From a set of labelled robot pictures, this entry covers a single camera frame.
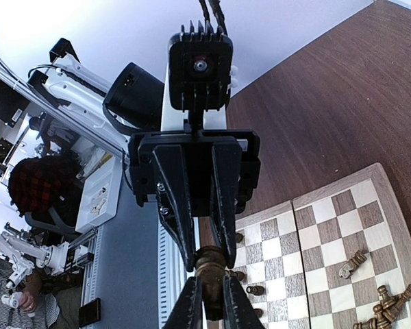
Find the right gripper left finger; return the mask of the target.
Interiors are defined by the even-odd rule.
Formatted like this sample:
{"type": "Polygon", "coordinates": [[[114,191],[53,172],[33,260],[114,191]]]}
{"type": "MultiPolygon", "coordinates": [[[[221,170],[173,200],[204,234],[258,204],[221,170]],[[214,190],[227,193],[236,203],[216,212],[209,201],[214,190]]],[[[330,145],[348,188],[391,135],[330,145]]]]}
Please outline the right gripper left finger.
{"type": "Polygon", "coordinates": [[[199,329],[203,322],[203,284],[189,277],[167,319],[163,329],[199,329]]]}

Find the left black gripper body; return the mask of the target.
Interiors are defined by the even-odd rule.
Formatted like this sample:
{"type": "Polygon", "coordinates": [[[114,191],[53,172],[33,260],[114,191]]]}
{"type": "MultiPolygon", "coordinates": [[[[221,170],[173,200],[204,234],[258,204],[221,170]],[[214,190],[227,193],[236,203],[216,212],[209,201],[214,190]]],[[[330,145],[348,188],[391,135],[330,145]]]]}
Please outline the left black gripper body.
{"type": "Polygon", "coordinates": [[[181,145],[186,159],[186,173],[192,198],[192,215],[205,217],[210,211],[210,193],[213,174],[212,144],[214,141],[236,141],[242,148],[238,174],[236,214],[245,211],[247,202],[257,188],[260,174],[260,137],[252,130],[203,130],[193,136],[184,132],[137,132],[128,145],[129,172],[132,190],[139,206],[151,201],[156,194],[158,175],[154,172],[152,151],[161,145],[181,145]]]}

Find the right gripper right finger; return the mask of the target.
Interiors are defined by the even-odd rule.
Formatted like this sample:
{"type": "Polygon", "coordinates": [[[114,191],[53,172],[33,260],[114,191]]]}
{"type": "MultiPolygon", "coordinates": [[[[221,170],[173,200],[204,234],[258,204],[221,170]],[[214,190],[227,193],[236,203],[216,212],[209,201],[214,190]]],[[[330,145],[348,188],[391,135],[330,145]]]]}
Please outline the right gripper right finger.
{"type": "Polygon", "coordinates": [[[237,278],[223,279],[223,326],[229,329],[263,329],[237,278]]]}

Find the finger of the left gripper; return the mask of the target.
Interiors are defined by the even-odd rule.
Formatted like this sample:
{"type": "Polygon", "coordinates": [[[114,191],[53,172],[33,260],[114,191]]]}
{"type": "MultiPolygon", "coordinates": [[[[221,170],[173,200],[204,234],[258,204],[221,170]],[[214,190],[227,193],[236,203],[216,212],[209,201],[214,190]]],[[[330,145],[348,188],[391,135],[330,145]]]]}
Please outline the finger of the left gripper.
{"type": "Polygon", "coordinates": [[[236,262],[235,214],[239,173],[239,144],[213,144],[210,219],[214,240],[221,248],[225,266],[229,269],[233,268],[236,262]]]}
{"type": "Polygon", "coordinates": [[[194,224],[182,146],[157,146],[153,150],[153,167],[160,223],[178,246],[185,269],[192,271],[195,267],[194,224]]]}

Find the dark pawn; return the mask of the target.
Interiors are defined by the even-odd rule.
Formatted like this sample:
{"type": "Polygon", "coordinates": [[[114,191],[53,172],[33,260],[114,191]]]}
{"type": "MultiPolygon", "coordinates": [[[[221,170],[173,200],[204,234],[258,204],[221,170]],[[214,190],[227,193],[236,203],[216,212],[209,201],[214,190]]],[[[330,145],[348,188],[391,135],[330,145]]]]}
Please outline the dark pawn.
{"type": "Polygon", "coordinates": [[[260,308],[255,308],[255,309],[254,309],[254,312],[255,312],[255,314],[256,314],[257,317],[263,316],[263,310],[260,309],[260,308]]]}
{"type": "Polygon", "coordinates": [[[260,296],[260,295],[263,295],[265,293],[265,288],[263,286],[260,286],[260,285],[248,286],[246,288],[246,292],[248,294],[260,296]]]}

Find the dark rook chess piece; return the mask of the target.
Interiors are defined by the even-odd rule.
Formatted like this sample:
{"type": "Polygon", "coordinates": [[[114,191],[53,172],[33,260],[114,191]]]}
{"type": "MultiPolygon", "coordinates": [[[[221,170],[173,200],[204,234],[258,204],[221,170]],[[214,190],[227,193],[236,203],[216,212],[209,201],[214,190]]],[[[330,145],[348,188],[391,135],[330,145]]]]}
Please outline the dark rook chess piece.
{"type": "Polygon", "coordinates": [[[223,319],[223,279],[225,257],[216,246],[205,246],[197,251],[196,274],[202,283],[205,317],[210,321],[223,319]]]}

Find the wooden chess board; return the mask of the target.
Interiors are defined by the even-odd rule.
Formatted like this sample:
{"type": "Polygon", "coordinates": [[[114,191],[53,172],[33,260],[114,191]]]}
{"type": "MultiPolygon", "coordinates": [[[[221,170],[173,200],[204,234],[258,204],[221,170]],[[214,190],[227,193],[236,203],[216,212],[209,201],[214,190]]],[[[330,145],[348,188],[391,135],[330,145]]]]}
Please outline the wooden chess board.
{"type": "MultiPolygon", "coordinates": [[[[381,300],[411,284],[411,237],[379,163],[311,193],[239,219],[236,269],[263,310],[265,328],[352,328],[381,300]],[[348,279],[339,269],[358,250],[367,260],[348,279]]],[[[394,328],[411,328],[411,299],[394,328]]]]}

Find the dark pawn chess piece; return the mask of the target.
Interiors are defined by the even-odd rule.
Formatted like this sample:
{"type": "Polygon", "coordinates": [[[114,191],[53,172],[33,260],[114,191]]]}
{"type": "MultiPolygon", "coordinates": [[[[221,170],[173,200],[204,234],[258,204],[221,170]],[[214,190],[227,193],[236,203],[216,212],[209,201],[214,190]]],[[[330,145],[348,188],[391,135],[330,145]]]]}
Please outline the dark pawn chess piece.
{"type": "Polygon", "coordinates": [[[240,232],[236,232],[236,242],[237,243],[242,243],[245,239],[244,234],[240,233],[240,232]]]}

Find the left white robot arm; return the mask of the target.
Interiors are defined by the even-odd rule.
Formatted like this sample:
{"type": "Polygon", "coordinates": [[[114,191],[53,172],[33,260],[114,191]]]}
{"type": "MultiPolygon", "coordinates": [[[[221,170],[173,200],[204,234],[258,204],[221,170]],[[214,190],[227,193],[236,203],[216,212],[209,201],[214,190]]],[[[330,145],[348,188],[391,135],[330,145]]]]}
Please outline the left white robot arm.
{"type": "Polygon", "coordinates": [[[197,261],[196,217],[210,218],[226,267],[235,265],[235,217],[258,184],[259,137],[225,124],[232,57],[227,36],[177,34],[165,82],[130,63],[108,83],[61,39],[45,71],[29,74],[30,86],[55,109],[126,151],[136,203],[158,205],[188,271],[197,261]]]}

